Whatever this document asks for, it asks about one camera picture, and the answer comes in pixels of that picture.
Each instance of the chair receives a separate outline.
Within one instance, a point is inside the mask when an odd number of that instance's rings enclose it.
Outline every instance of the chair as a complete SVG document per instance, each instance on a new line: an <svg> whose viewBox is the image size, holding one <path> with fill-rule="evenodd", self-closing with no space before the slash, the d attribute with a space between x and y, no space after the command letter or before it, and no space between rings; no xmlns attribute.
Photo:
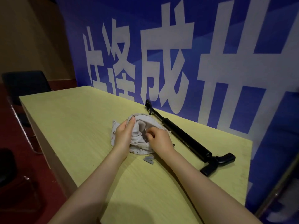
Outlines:
<svg viewBox="0 0 299 224"><path fill-rule="evenodd" d="M42 71L8 72L2 74L2 80L8 93L10 107L13 110L32 151L37 154L42 154L42 152L34 150L24 130L23 126L31 128L26 114L16 113L13 105L22 105L19 98L20 96L52 91L46 77Z"/></svg>
<svg viewBox="0 0 299 224"><path fill-rule="evenodd" d="M23 189L24 186L27 186L33 192L35 208L14 208L20 199L26 196L20 191L21 186L23 186ZM0 148L0 189L0 212L35 212L41 208L41 203L30 178L20 176L18 180L18 170L14 155L7 148Z"/></svg>

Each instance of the white fabric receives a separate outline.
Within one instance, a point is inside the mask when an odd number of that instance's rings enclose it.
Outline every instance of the white fabric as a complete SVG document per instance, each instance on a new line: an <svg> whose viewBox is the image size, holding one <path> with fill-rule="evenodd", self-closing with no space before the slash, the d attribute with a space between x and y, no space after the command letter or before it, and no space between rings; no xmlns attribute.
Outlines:
<svg viewBox="0 0 299 224"><path fill-rule="evenodd" d="M166 129L163 126L161 126L156 120L154 120L151 116L143 113L136 113L134 115L131 115L128 118L127 124L133 116L136 118L136 122L132 130L130 152L138 155L147 155L147 154L155 153L147 140L147 137L145 135L146 134L145 130L147 130L150 127L157 127L163 130ZM112 131L111 131L112 146L114 146L115 131L119 125L120 124L118 122L113 120Z"/></svg>

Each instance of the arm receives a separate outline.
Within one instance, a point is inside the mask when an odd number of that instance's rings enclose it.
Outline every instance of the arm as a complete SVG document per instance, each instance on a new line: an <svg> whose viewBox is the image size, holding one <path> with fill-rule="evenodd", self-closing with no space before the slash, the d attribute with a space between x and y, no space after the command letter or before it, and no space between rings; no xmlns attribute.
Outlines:
<svg viewBox="0 0 299 224"><path fill-rule="evenodd" d="M167 131L152 127L147 132L151 147L174 171L206 224L261 224L244 206L174 150Z"/></svg>
<svg viewBox="0 0 299 224"><path fill-rule="evenodd" d="M135 117L124 121L115 132L110 153L53 216L49 224L95 223L122 161L129 153Z"/></svg>

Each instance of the wooden table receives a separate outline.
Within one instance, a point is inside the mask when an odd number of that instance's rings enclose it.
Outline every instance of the wooden table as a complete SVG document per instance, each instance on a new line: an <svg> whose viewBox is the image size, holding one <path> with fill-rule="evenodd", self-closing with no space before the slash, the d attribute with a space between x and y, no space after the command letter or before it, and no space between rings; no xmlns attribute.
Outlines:
<svg viewBox="0 0 299 224"><path fill-rule="evenodd" d="M94 171L111 150L112 121L133 113L147 113L144 105L90 86L21 97L49 167L66 196ZM228 152L236 161L220 167L210 179L245 204L252 142L179 116L160 111L213 155ZM195 168L204 163L173 135L175 149ZM129 154L107 197L101 222L201 223L196 211L169 168L144 156Z"/></svg>

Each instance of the floor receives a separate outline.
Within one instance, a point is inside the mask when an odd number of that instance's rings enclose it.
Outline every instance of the floor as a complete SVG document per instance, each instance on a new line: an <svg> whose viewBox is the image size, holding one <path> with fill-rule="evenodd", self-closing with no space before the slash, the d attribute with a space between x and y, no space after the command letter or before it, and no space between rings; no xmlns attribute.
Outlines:
<svg viewBox="0 0 299 224"><path fill-rule="evenodd" d="M49 82L53 90L61 90L76 87L75 80L60 80ZM6 91L3 84L0 84L0 115L1 115L1 127L0 127L0 147L9 148L14 156L18 167L18 180L21 176L28 176L35 186L37 196L40 200L41 208L36 212L0 212L1 223L35 223L44 224L47 223L51 217L58 211L58 209L65 202L66 198L60 189L58 183L51 170L49 169L47 162L43 155L35 154L13 115L12 110L6 100ZM26 129L29 136L33 136L33 132L30 128ZM39 149L37 141L32 138L35 149ZM25 188L18 188L19 194L26 194L29 196L21 197L20 203L17 208L33 208L36 207L33 194L31 191Z"/></svg>

